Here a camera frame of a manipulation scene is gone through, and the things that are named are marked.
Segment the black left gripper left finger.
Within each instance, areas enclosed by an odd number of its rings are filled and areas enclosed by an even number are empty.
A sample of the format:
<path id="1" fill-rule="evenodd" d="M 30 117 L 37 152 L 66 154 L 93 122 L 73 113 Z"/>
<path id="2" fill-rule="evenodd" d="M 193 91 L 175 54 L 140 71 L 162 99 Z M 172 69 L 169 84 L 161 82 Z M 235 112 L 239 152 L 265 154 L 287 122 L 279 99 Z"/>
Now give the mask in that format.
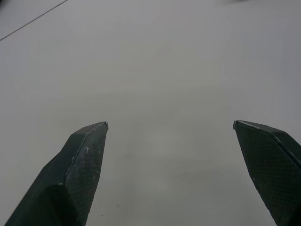
<path id="1" fill-rule="evenodd" d="M 71 134 L 4 226 L 85 226 L 101 174 L 108 128 L 104 121 Z"/>

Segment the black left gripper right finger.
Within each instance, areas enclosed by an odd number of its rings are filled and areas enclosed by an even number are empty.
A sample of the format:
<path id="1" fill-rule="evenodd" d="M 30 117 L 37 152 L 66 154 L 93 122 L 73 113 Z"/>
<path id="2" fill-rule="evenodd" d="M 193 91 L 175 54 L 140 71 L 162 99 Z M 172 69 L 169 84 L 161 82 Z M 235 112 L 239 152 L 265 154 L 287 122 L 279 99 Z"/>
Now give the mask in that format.
<path id="1" fill-rule="evenodd" d="M 277 226 L 301 226 L 301 145 L 286 132 L 235 120 L 250 178 Z"/>

